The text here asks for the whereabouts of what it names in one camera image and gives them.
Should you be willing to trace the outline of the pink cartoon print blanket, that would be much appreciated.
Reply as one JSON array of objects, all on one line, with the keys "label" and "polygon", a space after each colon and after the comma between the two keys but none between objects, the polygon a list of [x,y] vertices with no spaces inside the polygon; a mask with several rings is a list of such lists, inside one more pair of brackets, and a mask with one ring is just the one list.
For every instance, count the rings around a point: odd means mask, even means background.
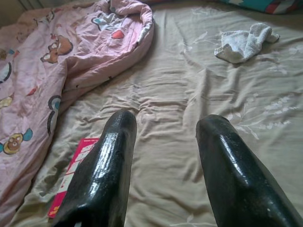
[{"label": "pink cartoon print blanket", "polygon": [[34,24],[0,29],[0,225],[15,215],[51,143],[58,115],[137,63],[153,35],[138,0],[49,9]]}]

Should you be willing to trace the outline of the white crumpled towel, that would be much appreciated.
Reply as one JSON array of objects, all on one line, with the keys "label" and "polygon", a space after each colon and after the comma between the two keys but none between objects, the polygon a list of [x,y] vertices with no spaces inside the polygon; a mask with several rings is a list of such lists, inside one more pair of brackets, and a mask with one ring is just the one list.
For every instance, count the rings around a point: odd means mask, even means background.
[{"label": "white crumpled towel", "polygon": [[262,50],[263,43],[275,43],[279,38],[272,27],[255,23],[249,30],[223,32],[221,46],[214,50],[214,55],[229,63],[244,63]]}]

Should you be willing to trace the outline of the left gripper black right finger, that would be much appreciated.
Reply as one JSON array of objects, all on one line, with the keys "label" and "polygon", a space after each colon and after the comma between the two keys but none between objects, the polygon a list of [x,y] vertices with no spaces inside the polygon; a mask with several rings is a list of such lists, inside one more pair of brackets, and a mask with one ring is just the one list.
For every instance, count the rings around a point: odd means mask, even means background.
[{"label": "left gripper black right finger", "polygon": [[218,227],[303,227],[303,218],[230,122],[196,125],[205,185]]}]

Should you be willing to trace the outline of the beige floral bed sheet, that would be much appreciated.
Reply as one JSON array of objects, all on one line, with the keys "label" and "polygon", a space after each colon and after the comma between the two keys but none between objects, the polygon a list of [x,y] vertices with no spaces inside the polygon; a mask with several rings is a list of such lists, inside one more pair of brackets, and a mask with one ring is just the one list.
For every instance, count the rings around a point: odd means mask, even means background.
[{"label": "beige floral bed sheet", "polygon": [[[303,9],[270,15],[220,2],[153,5],[141,62],[74,102],[11,223],[51,227],[48,209],[81,138],[119,109],[136,115],[125,227],[215,227],[196,142],[199,119],[230,121],[303,217]],[[264,23],[280,38],[244,63],[215,57],[223,32]]]}]

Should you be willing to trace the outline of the pink anime cover book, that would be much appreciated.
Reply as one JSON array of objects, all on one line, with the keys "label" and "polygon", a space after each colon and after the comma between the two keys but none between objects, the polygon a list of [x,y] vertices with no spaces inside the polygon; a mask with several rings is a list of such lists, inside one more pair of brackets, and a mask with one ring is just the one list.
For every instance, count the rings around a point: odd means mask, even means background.
[{"label": "pink anime cover book", "polygon": [[99,138],[83,138],[80,140],[76,151],[73,154],[70,164],[68,165],[67,172],[65,173],[57,194],[54,197],[53,203],[49,209],[48,217],[53,219],[58,212],[60,205],[67,193],[68,187],[71,183],[71,180],[74,176],[74,173],[86,157],[86,155],[92,150],[94,144],[99,140]]}]

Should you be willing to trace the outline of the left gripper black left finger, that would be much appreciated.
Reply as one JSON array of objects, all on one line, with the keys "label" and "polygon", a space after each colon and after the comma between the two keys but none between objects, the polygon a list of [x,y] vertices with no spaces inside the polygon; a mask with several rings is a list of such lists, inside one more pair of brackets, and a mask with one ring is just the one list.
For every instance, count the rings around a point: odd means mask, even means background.
[{"label": "left gripper black left finger", "polygon": [[52,227],[124,227],[136,134],[130,111],[108,119],[77,167]]}]

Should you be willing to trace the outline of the colourful striped bolster pillow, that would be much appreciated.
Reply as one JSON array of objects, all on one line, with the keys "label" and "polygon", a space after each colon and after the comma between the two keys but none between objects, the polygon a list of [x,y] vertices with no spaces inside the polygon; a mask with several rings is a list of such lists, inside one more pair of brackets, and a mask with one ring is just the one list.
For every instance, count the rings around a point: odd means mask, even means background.
[{"label": "colourful striped bolster pillow", "polygon": [[219,0],[267,14],[286,14],[303,8],[303,0]]}]

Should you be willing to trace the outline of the beige pleated curtain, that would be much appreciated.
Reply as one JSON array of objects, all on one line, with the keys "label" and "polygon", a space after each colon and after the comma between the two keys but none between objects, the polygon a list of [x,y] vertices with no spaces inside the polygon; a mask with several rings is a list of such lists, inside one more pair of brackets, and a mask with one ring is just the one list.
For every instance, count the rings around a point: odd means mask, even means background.
[{"label": "beige pleated curtain", "polygon": [[31,10],[33,9],[30,0],[18,0],[19,4],[24,10]]}]

